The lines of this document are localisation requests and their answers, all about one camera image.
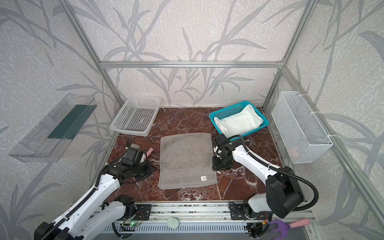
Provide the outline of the white towel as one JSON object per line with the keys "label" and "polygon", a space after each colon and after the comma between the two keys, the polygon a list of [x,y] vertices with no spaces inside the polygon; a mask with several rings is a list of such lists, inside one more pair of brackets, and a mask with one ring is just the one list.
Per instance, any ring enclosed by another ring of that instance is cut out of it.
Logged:
{"label": "white towel", "polygon": [[264,120],[255,112],[251,105],[246,105],[241,112],[222,120],[214,117],[214,122],[222,134],[229,138],[234,135],[244,135],[255,130]]}

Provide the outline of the grey towel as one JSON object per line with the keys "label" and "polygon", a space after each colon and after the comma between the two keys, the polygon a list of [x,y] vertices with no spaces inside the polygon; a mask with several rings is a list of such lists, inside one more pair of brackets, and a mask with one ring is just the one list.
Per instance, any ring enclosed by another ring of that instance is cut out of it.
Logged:
{"label": "grey towel", "polygon": [[213,170],[213,156],[210,133],[162,137],[158,187],[162,190],[171,190],[217,184],[217,173]]}

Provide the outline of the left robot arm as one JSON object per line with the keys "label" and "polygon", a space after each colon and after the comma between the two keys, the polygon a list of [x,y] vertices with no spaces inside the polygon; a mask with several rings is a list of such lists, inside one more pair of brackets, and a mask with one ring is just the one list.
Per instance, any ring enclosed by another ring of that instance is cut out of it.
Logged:
{"label": "left robot arm", "polygon": [[111,203],[105,200],[130,179],[145,180],[156,171],[148,160],[152,149],[126,147],[125,152],[106,164],[98,173],[96,183],[67,211],[52,223],[43,222],[34,233],[36,240],[92,240],[108,225],[122,219],[144,221],[149,218],[131,197],[120,195]]}

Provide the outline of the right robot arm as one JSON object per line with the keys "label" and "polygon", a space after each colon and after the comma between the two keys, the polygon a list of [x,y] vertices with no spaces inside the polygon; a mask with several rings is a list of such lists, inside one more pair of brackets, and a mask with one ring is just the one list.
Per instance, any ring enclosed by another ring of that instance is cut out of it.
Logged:
{"label": "right robot arm", "polygon": [[263,194],[255,194],[243,202],[247,218],[254,219],[262,212],[285,218],[318,202],[320,195],[314,184],[297,176],[291,168],[281,168],[251,151],[241,135],[227,138],[221,134],[214,139],[214,144],[214,171],[229,170],[233,162],[237,162],[265,185]]}

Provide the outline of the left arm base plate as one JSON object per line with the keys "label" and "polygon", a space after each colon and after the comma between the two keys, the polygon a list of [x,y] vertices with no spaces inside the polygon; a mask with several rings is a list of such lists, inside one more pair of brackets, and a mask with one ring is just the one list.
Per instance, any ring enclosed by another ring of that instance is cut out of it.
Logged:
{"label": "left arm base plate", "polygon": [[135,214],[129,217],[128,221],[148,221],[150,219],[151,209],[151,204],[136,205]]}

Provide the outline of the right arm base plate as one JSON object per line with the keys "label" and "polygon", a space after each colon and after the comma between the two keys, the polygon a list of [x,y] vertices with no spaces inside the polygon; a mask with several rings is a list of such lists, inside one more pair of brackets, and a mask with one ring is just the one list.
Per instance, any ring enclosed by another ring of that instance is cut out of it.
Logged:
{"label": "right arm base plate", "polygon": [[231,220],[263,222],[270,220],[273,216],[271,212],[255,213],[250,207],[240,203],[229,202],[228,207],[230,210]]}

